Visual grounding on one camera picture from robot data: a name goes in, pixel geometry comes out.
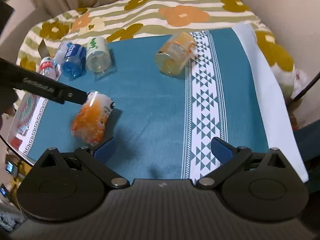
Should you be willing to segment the blue plastic cup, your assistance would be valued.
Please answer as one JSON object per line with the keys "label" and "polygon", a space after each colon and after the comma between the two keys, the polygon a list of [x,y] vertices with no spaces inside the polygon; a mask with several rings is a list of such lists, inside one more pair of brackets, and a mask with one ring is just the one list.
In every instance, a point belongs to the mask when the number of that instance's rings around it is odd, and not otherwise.
{"label": "blue plastic cup", "polygon": [[86,48],[79,44],[72,44],[66,51],[61,69],[70,80],[76,79],[86,73]]}

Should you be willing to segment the white clear plastic cup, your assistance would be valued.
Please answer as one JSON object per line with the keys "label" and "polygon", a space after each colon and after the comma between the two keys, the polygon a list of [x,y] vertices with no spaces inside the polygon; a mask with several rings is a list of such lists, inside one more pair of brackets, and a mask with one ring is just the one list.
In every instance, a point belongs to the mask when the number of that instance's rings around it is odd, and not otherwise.
{"label": "white clear plastic cup", "polygon": [[65,54],[67,53],[67,50],[69,49],[69,47],[72,45],[72,42],[70,41],[63,41],[60,43],[58,50],[54,56],[54,61],[57,64],[62,64],[62,61],[65,57]]}

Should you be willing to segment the green white plastic cup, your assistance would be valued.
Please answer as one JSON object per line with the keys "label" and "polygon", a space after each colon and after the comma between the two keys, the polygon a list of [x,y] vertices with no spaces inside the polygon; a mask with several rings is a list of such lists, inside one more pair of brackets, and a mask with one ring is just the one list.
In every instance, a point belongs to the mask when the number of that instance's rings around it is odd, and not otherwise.
{"label": "green white plastic cup", "polygon": [[94,73],[103,73],[111,65],[108,43],[102,36],[93,37],[86,47],[86,67]]}

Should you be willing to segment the orange clear plastic cup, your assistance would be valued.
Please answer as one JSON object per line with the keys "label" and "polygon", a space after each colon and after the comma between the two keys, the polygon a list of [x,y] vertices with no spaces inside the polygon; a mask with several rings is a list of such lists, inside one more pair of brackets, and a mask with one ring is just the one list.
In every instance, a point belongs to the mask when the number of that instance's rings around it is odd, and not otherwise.
{"label": "orange clear plastic cup", "polygon": [[159,71],[168,76],[179,76],[194,54],[196,42],[186,32],[172,35],[155,54]]}

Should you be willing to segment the red label plastic bottle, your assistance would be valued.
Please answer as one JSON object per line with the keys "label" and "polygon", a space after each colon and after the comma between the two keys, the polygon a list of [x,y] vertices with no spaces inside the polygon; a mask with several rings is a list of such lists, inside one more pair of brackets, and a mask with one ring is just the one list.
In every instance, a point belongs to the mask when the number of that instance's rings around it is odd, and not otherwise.
{"label": "red label plastic bottle", "polygon": [[51,57],[44,57],[41,60],[40,66],[39,66],[39,73],[43,76],[46,76],[48,78],[51,78],[53,80],[56,79],[56,70],[54,66],[54,61]]}

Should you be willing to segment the black grabber tool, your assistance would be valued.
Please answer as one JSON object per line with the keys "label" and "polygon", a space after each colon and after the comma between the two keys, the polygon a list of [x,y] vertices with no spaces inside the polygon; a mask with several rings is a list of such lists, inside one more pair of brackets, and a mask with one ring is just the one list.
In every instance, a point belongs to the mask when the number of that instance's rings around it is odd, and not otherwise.
{"label": "black grabber tool", "polygon": [[5,59],[1,59],[1,84],[60,104],[68,101],[82,105],[87,100],[86,92],[24,69]]}

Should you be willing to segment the blue patterned table cloth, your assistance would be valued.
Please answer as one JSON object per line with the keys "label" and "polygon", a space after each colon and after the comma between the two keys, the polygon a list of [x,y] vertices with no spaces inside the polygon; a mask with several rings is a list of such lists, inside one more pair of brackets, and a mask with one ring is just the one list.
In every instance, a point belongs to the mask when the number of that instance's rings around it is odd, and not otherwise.
{"label": "blue patterned table cloth", "polygon": [[219,137],[255,152],[279,148],[302,181],[308,173],[298,150],[281,88],[257,45],[253,28],[192,33],[195,55],[178,77],[162,74],[155,53],[167,36],[113,42],[115,71],[59,80],[115,103],[105,136],[116,151],[106,165],[128,180],[196,181],[220,166],[210,148]]}

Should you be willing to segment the floral striped bed sheet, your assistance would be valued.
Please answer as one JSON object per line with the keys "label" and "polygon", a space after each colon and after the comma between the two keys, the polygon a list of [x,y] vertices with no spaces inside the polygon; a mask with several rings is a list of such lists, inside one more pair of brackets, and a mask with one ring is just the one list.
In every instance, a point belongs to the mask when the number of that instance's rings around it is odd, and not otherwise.
{"label": "floral striped bed sheet", "polygon": [[65,40],[86,44],[90,37],[102,36],[112,42],[228,28],[244,22],[254,29],[257,44],[284,96],[293,94],[293,58],[242,0],[46,0],[45,3],[57,7],[57,12],[29,27],[18,50],[17,63],[29,70],[37,70],[40,65],[38,47],[42,41],[46,42],[50,55],[54,55]]}

